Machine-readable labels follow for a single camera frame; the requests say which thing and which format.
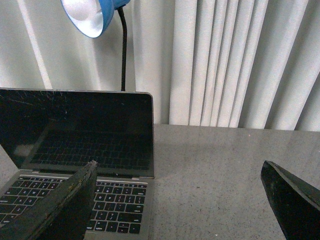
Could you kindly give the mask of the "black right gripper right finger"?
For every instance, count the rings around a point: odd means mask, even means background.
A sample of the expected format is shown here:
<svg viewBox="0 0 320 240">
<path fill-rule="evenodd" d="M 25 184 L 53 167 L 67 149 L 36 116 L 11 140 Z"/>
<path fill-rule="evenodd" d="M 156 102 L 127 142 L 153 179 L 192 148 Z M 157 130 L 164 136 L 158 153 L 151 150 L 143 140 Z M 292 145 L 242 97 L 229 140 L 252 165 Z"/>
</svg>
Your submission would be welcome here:
<svg viewBox="0 0 320 240">
<path fill-rule="evenodd" d="M 260 178 L 270 207 L 287 240 L 320 238 L 320 190 L 272 161 Z"/>
</svg>

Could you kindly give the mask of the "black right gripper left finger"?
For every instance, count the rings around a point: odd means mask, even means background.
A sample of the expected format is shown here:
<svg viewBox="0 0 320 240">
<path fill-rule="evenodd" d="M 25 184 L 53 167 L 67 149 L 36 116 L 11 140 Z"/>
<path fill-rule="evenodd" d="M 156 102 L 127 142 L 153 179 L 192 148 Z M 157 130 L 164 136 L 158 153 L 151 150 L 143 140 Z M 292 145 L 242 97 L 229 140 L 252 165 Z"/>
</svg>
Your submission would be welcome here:
<svg viewBox="0 0 320 240">
<path fill-rule="evenodd" d="M 2 240 L 83 240 L 94 206 L 92 160 L 0 229 Z"/>
</svg>

